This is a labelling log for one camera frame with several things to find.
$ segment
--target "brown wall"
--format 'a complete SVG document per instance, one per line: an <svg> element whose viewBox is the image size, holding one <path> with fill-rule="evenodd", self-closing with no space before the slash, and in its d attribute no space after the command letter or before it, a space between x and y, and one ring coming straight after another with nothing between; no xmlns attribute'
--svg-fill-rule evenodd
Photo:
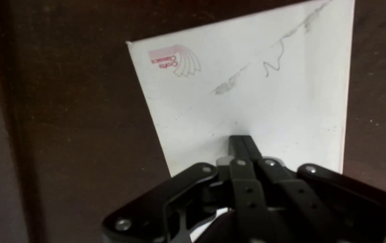
<svg viewBox="0 0 386 243"><path fill-rule="evenodd" d="M291 3L0 0L0 243L99 242L169 179L126 41ZM384 0L357 5L345 173L386 189Z"/></svg>

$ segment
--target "white paper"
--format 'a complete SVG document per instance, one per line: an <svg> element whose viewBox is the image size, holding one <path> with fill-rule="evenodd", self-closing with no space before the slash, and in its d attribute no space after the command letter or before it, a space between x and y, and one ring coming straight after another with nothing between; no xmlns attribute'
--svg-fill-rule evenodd
<svg viewBox="0 0 386 243"><path fill-rule="evenodd" d="M354 0L316 0L130 42L171 173L252 135L265 157L343 171Z"/></svg>

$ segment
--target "paper sheet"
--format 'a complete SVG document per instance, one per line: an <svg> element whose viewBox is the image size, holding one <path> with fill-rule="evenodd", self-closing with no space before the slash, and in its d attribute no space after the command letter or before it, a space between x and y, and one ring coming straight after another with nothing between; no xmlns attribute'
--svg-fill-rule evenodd
<svg viewBox="0 0 386 243"><path fill-rule="evenodd" d="M230 135L342 172L353 19L354 0L316 0L129 42L171 173Z"/></svg>

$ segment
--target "red stamp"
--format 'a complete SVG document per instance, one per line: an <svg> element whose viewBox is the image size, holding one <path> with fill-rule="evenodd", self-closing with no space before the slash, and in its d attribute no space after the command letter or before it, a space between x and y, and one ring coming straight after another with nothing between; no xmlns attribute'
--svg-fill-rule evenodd
<svg viewBox="0 0 386 243"><path fill-rule="evenodd" d="M152 50L150 60L160 69L173 69L179 77L195 76L202 71L198 57L185 46L171 46L167 49Z"/></svg>

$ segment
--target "dark wooden surface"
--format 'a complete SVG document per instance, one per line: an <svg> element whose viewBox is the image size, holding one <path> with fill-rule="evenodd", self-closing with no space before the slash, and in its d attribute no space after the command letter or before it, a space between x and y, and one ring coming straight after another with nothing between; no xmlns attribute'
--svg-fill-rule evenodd
<svg viewBox="0 0 386 243"><path fill-rule="evenodd" d="M0 243L99 242L169 179L126 41L291 3L0 0ZM386 0L357 3L353 50L345 173L386 189Z"/></svg>

